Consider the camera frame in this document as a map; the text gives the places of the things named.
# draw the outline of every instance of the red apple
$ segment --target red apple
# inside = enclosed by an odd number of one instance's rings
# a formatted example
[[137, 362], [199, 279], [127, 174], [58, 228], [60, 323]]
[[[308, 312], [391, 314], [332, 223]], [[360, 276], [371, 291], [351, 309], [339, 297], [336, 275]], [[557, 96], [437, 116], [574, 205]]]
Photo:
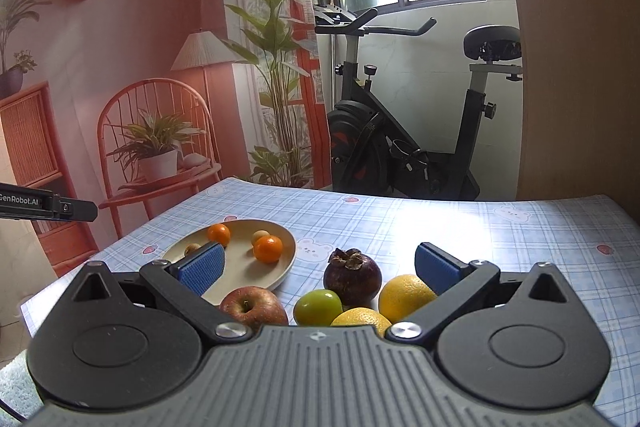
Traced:
[[287, 312], [278, 298], [265, 288], [244, 286], [233, 290], [220, 302], [220, 311], [258, 331], [261, 325], [288, 326]]

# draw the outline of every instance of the tablecloth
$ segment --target tablecloth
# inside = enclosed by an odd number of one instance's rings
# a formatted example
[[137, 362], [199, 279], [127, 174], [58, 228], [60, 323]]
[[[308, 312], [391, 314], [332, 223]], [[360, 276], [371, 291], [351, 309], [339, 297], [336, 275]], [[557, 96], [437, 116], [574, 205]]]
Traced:
[[[385, 282], [415, 272], [415, 248], [424, 241], [462, 261], [486, 259], [504, 271], [528, 271], [533, 263], [553, 261], [612, 352], [597, 407], [621, 426], [640, 421], [640, 227], [611, 199], [419, 201], [268, 187], [229, 178], [149, 221], [94, 259], [105, 261], [112, 271], [135, 271], [194, 230], [244, 218], [279, 223], [296, 239], [294, 266], [275, 291], [290, 318], [300, 296], [322, 287], [326, 260], [335, 248], [359, 248], [370, 255]], [[31, 334], [78, 269], [23, 304]]]

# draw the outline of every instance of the blue gripper pad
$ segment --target blue gripper pad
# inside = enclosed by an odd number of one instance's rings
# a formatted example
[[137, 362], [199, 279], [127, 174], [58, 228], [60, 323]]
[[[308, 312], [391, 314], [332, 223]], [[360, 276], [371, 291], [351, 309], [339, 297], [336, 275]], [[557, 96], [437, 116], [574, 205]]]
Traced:
[[218, 280], [225, 269], [225, 249], [207, 243], [169, 267], [169, 273], [199, 296]]
[[431, 243], [420, 243], [415, 250], [415, 274], [436, 295], [442, 295], [460, 282], [466, 266]]

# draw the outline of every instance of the green plum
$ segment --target green plum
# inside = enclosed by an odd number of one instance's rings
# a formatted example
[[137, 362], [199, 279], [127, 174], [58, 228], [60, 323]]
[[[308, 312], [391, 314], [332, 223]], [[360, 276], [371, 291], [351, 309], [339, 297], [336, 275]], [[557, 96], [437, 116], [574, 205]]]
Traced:
[[299, 326], [331, 326], [342, 313], [342, 302], [331, 290], [313, 290], [303, 295], [293, 308], [293, 318]]

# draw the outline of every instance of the stationary bike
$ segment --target stationary bike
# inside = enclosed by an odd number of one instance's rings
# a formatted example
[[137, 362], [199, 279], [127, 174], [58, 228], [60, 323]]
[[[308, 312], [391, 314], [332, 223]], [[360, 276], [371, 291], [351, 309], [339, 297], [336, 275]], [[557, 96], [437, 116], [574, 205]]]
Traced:
[[473, 201], [480, 194], [469, 167], [482, 117], [492, 119], [496, 105], [485, 103], [487, 76], [503, 73], [520, 81], [521, 66], [495, 64], [522, 56], [520, 31], [511, 26], [480, 26], [469, 31], [463, 47], [471, 64], [471, 84], [454, 153], [421, 149], [388, 109], [371, 92], [377, 68], [364, 66], [358, 81], [358, 41], [370, 33], [416, 37], [436, 25], [431, 18], [417, 30], [366, 26], [378, 15], [369, 9], [357, 16], [336, 6], [316, 6], [316, 33], [345, 35], [345, 61], [336, 66], [342, 76], [342, 98], [327, 115], [331, 139], [333, 189], [355, 194], [386, 195], [395, 190], [417, 199]]

